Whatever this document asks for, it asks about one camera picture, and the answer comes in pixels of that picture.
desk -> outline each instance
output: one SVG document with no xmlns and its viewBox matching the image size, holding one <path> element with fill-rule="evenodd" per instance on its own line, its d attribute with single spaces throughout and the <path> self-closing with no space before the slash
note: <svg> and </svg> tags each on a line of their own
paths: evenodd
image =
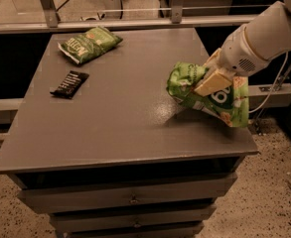
<svg viewBox="0 0 291 238">
<path fill-rule="evenodd" d="M 0 151 L 19 197 L 72 237 L 192 236 L 257 147 L 247 129 L 186 110 L 166 91 L 178 61 L 208 55 L 194 29 L 117 32 L 124 41 L 81 67 L 53 35 Z M 50 94 L 90 74 L 73 100 Z"/>
</svg>

terrazzo floor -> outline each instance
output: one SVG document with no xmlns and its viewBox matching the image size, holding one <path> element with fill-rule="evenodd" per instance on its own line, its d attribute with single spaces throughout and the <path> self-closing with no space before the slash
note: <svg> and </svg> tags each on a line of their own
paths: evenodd
<svg viewBox="0 0 291 238">
<path fill-rule="evenodd" d="M 260 154 L 247 157 L 238 179 L 216 201 L 217 210 L 196 238 L 291 238 L 291 140 L 274 119 L 253 134 Z M 35 214 L 16 195 L 19 188 L 0 176 L 0 238 L 56 238 L 48 215 Z"/>
</svg>

green chip bag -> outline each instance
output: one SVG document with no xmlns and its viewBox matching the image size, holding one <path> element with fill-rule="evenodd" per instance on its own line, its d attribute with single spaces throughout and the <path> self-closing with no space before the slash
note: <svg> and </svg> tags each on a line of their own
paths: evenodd
<svg viewBox="0 0 291 238">
<path fill-rule="evenodd" d="M 182 106 L 202 110 L 221 119 L 229 127 L 248 124 L 247 77 L 235 76 L 232 86 L 202 97 L 194 88 L 208 69 L 192 63 L 177 62 L 167 81 L 168 93 Z"/>
<path fill-rule="evenodd" d="M 76 64 L 82 64 L 107 53 L 122 41 L 106 28 L 96 27 L 59 44 L 59 49 Z"/>
</svg>

